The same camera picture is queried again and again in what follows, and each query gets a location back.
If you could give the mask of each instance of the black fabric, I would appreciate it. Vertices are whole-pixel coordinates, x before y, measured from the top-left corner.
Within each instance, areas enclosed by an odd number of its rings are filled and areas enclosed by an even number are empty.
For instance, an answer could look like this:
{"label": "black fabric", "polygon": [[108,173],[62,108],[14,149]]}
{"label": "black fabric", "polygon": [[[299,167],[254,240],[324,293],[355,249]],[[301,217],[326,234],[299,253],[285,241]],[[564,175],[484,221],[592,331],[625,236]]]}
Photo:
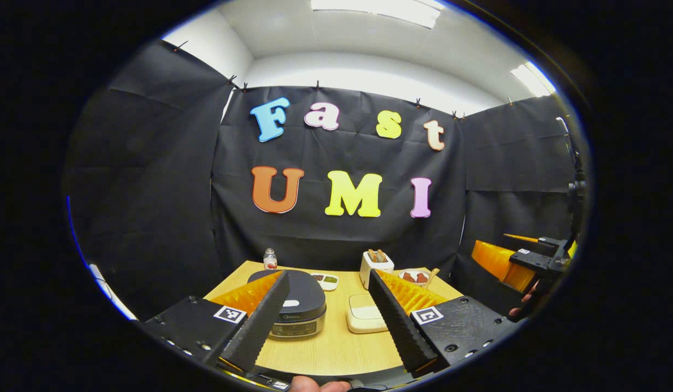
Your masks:
{"label": "black fabric", "polygon": [[546,96],[466,117],[466,189],[566,193],[574,168],[565,129],[556,120],[566,114],[555,97]]}
{"label": "black fabric", "polygon": [[[259,126],[249,111],[265,102],[287,97],[284,133],[259,142]],[[314,102],[340,109],[336,131],[304,123]],[[377,116],[382,110],[401,115],[397,139],[379,137]],[[434,151],[423,124],[436,120],[443,127],[445,147]],[[274,248],[279,267],[357,271],[363,251],[381,248],[397,268],[438,267],[448,276],[458,249],[464,214],[465,182],[459,124],[449,114],[391,97],[342,89],[262,87],[236,91],[221,124],[213,164],[213,215],[222,265],[232,271],[245,260],[260,260]],[[282,200],[287,167],[303,169],[295,207],[282,214],[260,211],[252,201],[252,167],[277,169],[271,187]],[[327,173],[343,170],[354,186],[364,174],[382,176],[378,193],[381,216],[328,216],[332,182]],[[412,218],[414,177],[433,181],[428,218]]]}
{"label": "black fabric", "polygon": [[570,236],[568,184],[575,171],[556,120],[566,116],[554,97],[493,107],[461,121],[466,161],[466,217],[451,283],[498,313],[520,298],[472,258],[476,240],[500,245],[503,234]]}
{"label": "black fabric", "polygon": [[138,52],[89,100],[63,172],[85,260],[141,320],[223,278],[209,189],[232,86],[173,48]]}

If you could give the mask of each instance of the table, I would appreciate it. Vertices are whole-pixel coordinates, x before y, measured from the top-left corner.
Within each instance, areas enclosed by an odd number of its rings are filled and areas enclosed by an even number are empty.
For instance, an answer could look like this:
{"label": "table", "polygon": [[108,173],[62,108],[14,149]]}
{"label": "table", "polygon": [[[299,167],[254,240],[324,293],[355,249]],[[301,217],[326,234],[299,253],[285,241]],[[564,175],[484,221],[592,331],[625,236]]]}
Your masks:
{"label": "table", "polygon": [[[215,298],[245,285],[252,273],[262,270],[263,263],[245,261],[204,298]],[[257,365],[302,375],[356,375],[402,365],[387,330],[353,333],[348,329],[346,312],[349,296],[368,292],[363,288],[358,271],[324,271],[286,266],[279,266],[279,270],[329,273],[339,278],[339,285],[334,291],[325,292],[327,314],[321,332],[305,338],[267,338],[256,360]],[[438,276],[433,278],[428,288],[448,299],[462,296]]]}

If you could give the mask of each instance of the white plate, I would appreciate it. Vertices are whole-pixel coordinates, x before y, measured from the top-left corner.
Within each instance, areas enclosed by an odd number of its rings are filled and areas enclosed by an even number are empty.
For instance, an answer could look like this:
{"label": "white plate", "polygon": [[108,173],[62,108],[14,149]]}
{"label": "white plate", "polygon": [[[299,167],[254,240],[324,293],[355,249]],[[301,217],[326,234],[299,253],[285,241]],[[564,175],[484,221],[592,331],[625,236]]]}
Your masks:
{"label": "white plate", "polygon": [[[403,269],[402,271],[400,271],[400,272],[399,272],[399,277],[402,278],[402,279],[404,279],[404,273],[405,273],[405,272],[408,272],[409,275],[411,275],[412,278],[414,278],[414,279],[417,278],[417,276],[419,275],[419,273],[423,273],[424,276],[426,276],[426,282],[428,282],[428,280],[429,280],[429,275],[431,275],[429,272],[426,272],[426,271],[421,270],[421,269],[409,268],[409,269]],[[423,282],[423,283],[409,282],[409,283],[414,283],[414,284],[417,285],[417,286],[421,286],[421,287],[423,287],[424,285],[426,285],[426,282]]]}
{"label": "white plate", "polygon": [[[322,276],[321,280],[318,280],[317,278],[315,278],[315,280],[317,280],[317,283],[320,284],[320,287],[322,288],[322,290],[324,290],[326,292],[331,292],[332,290],[337,288],[337,285],[339,285],[339,278],[337,278],[334,275],[329,275],[328,273],[319,273],[319,272],[311,273],[310,275],[312,275],[312,276],[320,276],[321,275]],[[329,278],[329,280],[336,280],[336,282],[326,282],[325,281],[326,278]]]}

